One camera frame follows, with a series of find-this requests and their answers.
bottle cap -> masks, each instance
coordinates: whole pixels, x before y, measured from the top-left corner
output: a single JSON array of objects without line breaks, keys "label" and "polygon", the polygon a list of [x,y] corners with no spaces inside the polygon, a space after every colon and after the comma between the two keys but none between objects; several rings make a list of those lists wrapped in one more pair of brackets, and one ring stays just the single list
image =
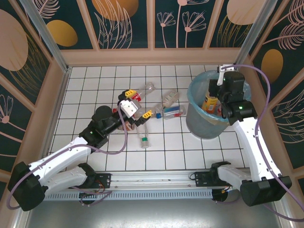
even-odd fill
[{"label": "bottle cap", "polygon": [[143,148],[143,149],[146,149],[146,148],[148,148],[148,147],[150,147],[148,138],[147,138],[147,137],[142,138],[142,148]]}]

dark teal wallpaper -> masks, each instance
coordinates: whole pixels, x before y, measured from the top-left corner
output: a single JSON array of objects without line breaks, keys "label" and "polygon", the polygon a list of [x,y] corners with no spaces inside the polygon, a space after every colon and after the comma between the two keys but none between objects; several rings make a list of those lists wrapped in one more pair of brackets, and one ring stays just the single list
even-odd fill
[{"label": "dark teal wallpaper", "polygon": [[8,0],[0,4],[0,73],[33,104],[49,61]]},{"label": "dark teal wallpaper", "polygon": [[[269,33],[253,64],[261,68],[271,83],[271,99],[304,67],[304,4],[289,1]],[[266,83],[261,80],[266,91]]]},{"label": "dark teal wallpaper", "polygon": [[272,113],[293,168],[304,166],[304,81]]},{"label": "dark teal wallpaper", "polygon": [[276,11],[277,11],[277,9],[279,8],[279,6],[281,5],[282,1],[283,1],[283,0],[278,0],[278,1],[277,1],[274,10],[273,10],[272,13],[270,14],[270,16],[269,16],[269,18],[268,18],[266,24],[264,25],[262,31],[260,32],[259,36],[257,37],[256,41],[254,42],[252,48],[251,48],[250,51],[249,51],[249,54],[250,54],[250,55],[251,55],[252,52],[256,49],[256,46],[257,46],[258,42],[259,42],[260,39],[261,39],[261,36],[263,35],[263,33],[265,32],[265,30],[266,30],[266,28],[268,27],[269,23],[271,22],[272,18],[273,18],[274,15],[276,14]]},{"label": "dark teal wallpaper", "polygon": [[148,48],[146,0],[86,0],[100,49]]},{"label": "dark teal wallpaper", "polygon": [[33,3],[59,49],[93,49],[76,0],[33,0]]},{"label": "dark teal wallpaper", "polygon": [[202,48],[214,3],[215,0],[156,0],[155,48]]},{"label": "dark teal wallpaper", "polygon": [[0,85],[0,169],[10,172],[31,111]]},{"label": "dark teal wallpaper", "polygon": [[224,0],[210,48],[240,48],[263,1]]},{"label": "dark teal wallpaper", "polygon": [[1,201],[1,198],[3,196],[4,190],[5,190],[5,186],[6,186],[6,183],[0,181],[0,201]]},{"label": "dark teal wallpaper", "polygon": [[304,195],[304,178],[298,179],[298,182]]}]

metal frame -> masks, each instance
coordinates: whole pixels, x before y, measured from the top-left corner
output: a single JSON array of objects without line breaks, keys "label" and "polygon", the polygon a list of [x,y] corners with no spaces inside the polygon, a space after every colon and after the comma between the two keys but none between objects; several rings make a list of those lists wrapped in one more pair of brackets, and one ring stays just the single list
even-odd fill
[{"label": "metal frame", "polygon": [[256,21],[253,23],[250,31],[248,32],[247,37],[241,47],[240,52],[236,58],[236,64],[243,64],[245,59],[248,56],[249,51],[251,50],[253,44],[258,38],[260,32],[262,31],[264,25],[267,23],[269,18],[269,13],[275,8],[277,0],[267,0],[262,7],[259,15],[256,18]]}]

clear plastic bottle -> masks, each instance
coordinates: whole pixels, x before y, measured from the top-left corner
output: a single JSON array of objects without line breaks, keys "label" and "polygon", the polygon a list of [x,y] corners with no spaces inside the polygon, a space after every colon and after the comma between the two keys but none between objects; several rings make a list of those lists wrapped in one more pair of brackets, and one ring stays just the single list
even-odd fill
[{"label": "clear plastic bottle", "polygon": [[136,94],[132,97],[132,99],[136,99],[138,102],[143,100],[148,94],[152,93],[155,90],[155,86],[152,82],[148,82],[145,87],[136,90]]},{"label": "clear plastic bottle", "polygon": [[171,119],[174,117],[180,117],[186,114],[186,109],[183,105],[173,106],[170,108],[164,108],[161,113],[156,114],[156,118],[164,118],[164,119]]},{"label": "clear plastic bottle", "polygon": [[179,93],[176,90],[170,90],[162,99],[162,102],[155,106],[155,110],[157,113],[161,113],[164,108],[171,107],[178,99],[180,98]]},{"label": "clear plastic bottle", "polygon": [[148,140],[148,128],[147,125],[144,123],[136,127],[138,138],[141,141],[141,147],[146,149],[150,147],[149,140]]},{"label": "clear plastic bottle", "polygon": [[145,114],[146,112],[148,112],[149,110],[151,110],[152,112],[152,116],[151,117],[155,117],[156,116],[156,109],[155,108],[140,108],[139,110],[137,110],[137,112],[134,114],[135,118],[140,118],[143,114]]}]

flower illustration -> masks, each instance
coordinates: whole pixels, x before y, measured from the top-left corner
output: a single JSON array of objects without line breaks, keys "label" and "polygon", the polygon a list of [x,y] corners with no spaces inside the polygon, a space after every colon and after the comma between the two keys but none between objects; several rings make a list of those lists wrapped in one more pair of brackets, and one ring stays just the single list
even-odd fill
[{"label": "flower illustration", "polygon": [[[11,111],[12,111],[12,108],[13,108],[13,103],[14,103],[14,99],[11,98],[10,96],[7,97],[7,100],[5,100],[5,97],[4,95],[0,95],[0,123],[4,123],[4,124],[10,124],[12,125],[13,127],[25,132],[24,129],[12,124],[10,122],[10,114],[11,114]],[[22,140],[20,139],[17,139],[11,135],[8,135],[8,134],[5,134],[3,132],[0,132],[1,135],[9,138],[9,139],[12,139],[12,140],[15,140],[17,142],[22,142]]]},{"label": "flower illustration", "polygon": [[187,47],[187,36],[188,32],[192,31],[199,31],[206,28],[206,23],[203,23],[205,21],[204,18],[204,12],[203,13],[192,13],[189,17],[189,12],[182,14],[182,22],[185,27],[186,31],[186,38],[185,38],[185,48]]},{"label": "flower illustration", "polygon": [[198,5],[207,3],[209,0],[177,0],[177,3],[179,4],[179,11],[177,14],[177,26],[176,26],[176,48],[179,47],[179,22],[180,22],[180,14],[181,14],[181,7],[186,5]]},{"label": "flower illustration", "polygon": [[10,121],[10,113],[13,108],[14,100],[8,96],[5,101],[4,95],[0,95],[0,123],[7,124]]},{"label": "flower illustration", "polygon": [[166,26],[171,26],[171,25],[175,25],[176,24],[176,20],[173,20],[174,17],[171,13],[164,13],[162,14],[161,12],[157,14],[157,19],[161,25],[161,29],[162,29],[162,39],[163,39],[163,43],[165,45],[165,48],[167,48],[166,45],[166,41],[165,41],[165,34],[163,32],[163,28]]}]

